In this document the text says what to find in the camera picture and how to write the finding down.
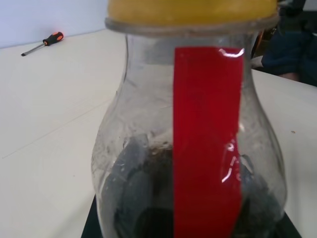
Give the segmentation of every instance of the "red strip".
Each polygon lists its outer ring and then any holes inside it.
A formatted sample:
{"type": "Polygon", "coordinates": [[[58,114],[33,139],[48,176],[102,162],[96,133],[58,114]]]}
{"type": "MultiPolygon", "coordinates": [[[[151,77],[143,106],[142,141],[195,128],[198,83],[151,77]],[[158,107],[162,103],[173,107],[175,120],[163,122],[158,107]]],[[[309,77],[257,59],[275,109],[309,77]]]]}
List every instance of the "red strip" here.
{"type": "Polygon", "coordinates": [[[175,51],[174,238],[229,238],[238,218],[241,185],[235,138],[243,57],[234,54],[239,52],[175,51]]]}

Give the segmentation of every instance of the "white table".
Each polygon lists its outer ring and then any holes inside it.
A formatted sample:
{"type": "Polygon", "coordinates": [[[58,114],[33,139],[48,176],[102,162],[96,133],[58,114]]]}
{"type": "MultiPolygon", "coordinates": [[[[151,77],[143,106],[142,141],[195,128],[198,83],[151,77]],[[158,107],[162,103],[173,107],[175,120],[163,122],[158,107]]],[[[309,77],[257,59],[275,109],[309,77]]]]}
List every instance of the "white table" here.
{"type": "MultiPolygon", "coordinates": [[[[0,50],[0,237],[79,238],[94,196],[91,152],[122,76],[124,36],[0,50]]],[[[285,158],[287,212],[315,237],[317,88],[254,72],[285,158]]]]}

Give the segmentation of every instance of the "screwdriver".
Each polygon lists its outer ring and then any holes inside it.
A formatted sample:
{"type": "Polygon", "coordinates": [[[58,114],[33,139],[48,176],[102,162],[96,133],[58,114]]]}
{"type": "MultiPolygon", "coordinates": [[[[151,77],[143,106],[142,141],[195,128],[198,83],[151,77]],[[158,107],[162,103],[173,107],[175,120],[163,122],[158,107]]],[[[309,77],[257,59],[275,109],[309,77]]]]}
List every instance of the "screwdriver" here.
{"type": "Polygon", "coordinates": [[[24,52],[23,54],[21,54],[22,56],[27,56],[28,54],[32,53],[35,50],[38,50],[39,48],[42,48],[43,46],[50,46],[52,44],[55,44],[57,42],[60,42],[62,39],[64,38],[63,33],[61,32],[55,32],[53,34],[51,34],[47,39],[43,40],[43,44],[40,44],[39,46],[36,46],[35,48],[24,52]]]}

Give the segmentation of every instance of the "yellow lid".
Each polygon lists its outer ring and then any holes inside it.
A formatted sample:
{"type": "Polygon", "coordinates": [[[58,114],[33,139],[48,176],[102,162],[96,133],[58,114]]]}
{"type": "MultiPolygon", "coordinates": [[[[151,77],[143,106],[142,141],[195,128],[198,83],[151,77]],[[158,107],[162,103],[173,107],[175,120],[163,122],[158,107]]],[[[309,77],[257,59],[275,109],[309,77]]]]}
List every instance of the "yellow lid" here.
{"type": "Polygon", "coordinates": [[[144,26],[211,25],[270,17],[277,0],[109,0],[116,22],[144,26]]]}

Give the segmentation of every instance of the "glass bottle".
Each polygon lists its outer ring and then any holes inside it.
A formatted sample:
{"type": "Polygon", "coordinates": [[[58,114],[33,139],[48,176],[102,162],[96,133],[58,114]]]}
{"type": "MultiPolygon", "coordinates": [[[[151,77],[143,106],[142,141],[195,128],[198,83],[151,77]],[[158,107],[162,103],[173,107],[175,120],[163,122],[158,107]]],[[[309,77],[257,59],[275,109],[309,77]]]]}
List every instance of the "glass bottle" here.
{"type": "Polygon", "coordinates": [[[283,217],[282,155],[250,68],[250,32],[277,18],[241,19],[169,27],[107,19],[129,34],[125,74],[92,157],[105,238],[267,238],[283,217]],[[207,62],[203,74],[200,58],[210,54],[224,63],[207,62]],[[187,78],[193,72],[197,81],[187,78]]]}

